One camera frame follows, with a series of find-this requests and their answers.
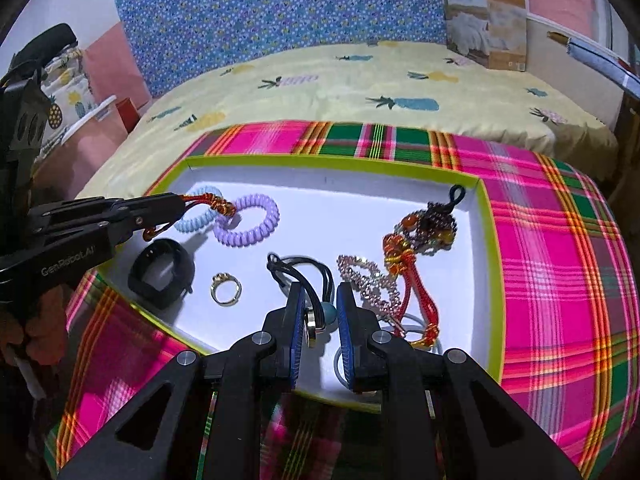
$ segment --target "spiral hair tie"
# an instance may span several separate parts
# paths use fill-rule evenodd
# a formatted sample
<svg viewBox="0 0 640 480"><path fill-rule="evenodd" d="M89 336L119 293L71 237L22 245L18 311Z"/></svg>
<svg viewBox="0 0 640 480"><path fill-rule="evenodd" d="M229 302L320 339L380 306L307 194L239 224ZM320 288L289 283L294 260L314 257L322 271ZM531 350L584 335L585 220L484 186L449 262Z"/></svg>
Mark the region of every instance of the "spiral hair tie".
<svg viewBox="0 0 640 480"><path fill-rule="evenodd" d="M267 216L262 223L253 229L242 232L229 231L231 218L225 216L217 216L216 223L213 226L213 234L221 244L229 247L248 247L260 242L271 233L273 233L280 221L280 212L278 205L273 198L266 195L255 194L243 196L233 202L237 211L242 211L250 207L261 207L267 212Z"/></svg>
<svg viewBox="0 0 640 480"><path fill-rule="evenodd" d="M192 195L201 195L204 193L213 193L214 195L222 196L220 190L215 186L202 186L190 192ZM218 216L216 211L207 208L201 215L194 216L193 218L181 218L174 224L174 227L181 233L194 233L213 222L216 216Z"/></svg>

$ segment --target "hair tie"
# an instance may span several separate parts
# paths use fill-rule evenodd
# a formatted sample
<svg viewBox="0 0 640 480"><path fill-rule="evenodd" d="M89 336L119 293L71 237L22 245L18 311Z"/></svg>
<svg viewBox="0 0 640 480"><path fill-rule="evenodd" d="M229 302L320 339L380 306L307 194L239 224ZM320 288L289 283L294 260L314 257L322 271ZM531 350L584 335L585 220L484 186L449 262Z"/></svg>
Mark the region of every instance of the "hair tie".
<svg viewBox="0 0 640 480"><path fill-rule="evenodd" d="M214 195L222 196L220 190L215 186L202 186L194 190L193 192L189 192L188 194L201 195L204 193L213 193ZM194 233L213 222L216 216L218 216L218 212L209 207L204 213L200 215L194 216L192 218L180 218L174 224L174 227L178 232L181 233Z"/></svg>
<svg viewBox="0 0 640 480"><path fill-rule="evenodd" d="M286 269L286 266L289 266L293 269L296 266L305 264L315 267L322 276L322 297L320 298L320 305L324 312L324 321L327 325L331 325L335 322L337 319L337 311L332 303L335 292L334 277L332 276L331 269L329 269L329 267L322 262L309 258L308 256L283 256L282 258L279 258L275 253L269 253L267 255L267 260L267 268L271 271L273 279L276 280L278 285L280 285L281 290L286 296L289 295L291 279L285 275L282 268L284 267ZM307 306L311 306L309 298L307 298L306 303Z"/></svg>
<svg viewBox="0 0 640 480"><path fill-rule="evenodd" d="M261 207L267 212L261 224L249 229L248 231L233 232L229 231L229 224L233 217L218 216L213 226L213 234L221 244L229 247L248 247L262 241L264 238L273 233L280 221L280 212L278 205L273 198L263 194L247 195L234 200L236 213L250 207Z"/></svg>

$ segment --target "black watch band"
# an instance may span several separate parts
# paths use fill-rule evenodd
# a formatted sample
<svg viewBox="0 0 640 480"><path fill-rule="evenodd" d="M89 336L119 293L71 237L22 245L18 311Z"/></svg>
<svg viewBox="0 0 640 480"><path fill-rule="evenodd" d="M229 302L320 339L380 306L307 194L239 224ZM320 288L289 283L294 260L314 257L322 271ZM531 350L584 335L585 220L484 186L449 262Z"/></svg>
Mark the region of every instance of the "black watch band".
<svg viewBox="0 0 640 480"><path fill-rule="evenodd" d="M172 255L173 277L165 288L158 290L143 279L151 264L164 254ZM162 310L178 300L185 290L191 292L194 273L195 264L186 249L175 240L160 238L138 255L129 272L128 285L132 292Z"/></svg>

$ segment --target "wall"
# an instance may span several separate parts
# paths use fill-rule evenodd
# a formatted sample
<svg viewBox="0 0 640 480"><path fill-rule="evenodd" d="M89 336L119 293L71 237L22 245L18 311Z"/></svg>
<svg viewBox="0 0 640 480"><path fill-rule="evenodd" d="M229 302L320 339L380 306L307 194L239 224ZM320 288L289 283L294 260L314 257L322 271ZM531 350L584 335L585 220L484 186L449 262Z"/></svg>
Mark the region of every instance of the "wall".
<svg viewBox="0 0 640 480"><path fill-rule="evenodd" d="M567 31L527 20L527 72L561 91L611 131L615 129L623 92L604 76L570 57L566 48L546 34Z"/></svg>
<svg viewBox="0 0 640 480"><path fill-rule="evenodd" d="M31 0L0 46L0 72L15 52L53 25L68 23L85 48L119 21L113 0Z"/></svg>

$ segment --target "blue polka dot fabric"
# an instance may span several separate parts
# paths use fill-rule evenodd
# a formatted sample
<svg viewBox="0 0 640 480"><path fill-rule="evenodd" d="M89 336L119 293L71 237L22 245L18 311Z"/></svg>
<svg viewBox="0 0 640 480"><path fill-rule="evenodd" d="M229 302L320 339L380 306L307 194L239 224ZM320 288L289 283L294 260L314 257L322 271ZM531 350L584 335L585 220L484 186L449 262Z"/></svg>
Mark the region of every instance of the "blue polka dot fabric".
<svg viewBox="0 0 640 480"><path fill-rule="evenodd" d="M115 0L153 96L290 48L375 40L444 43L442 0Z"/></svg>

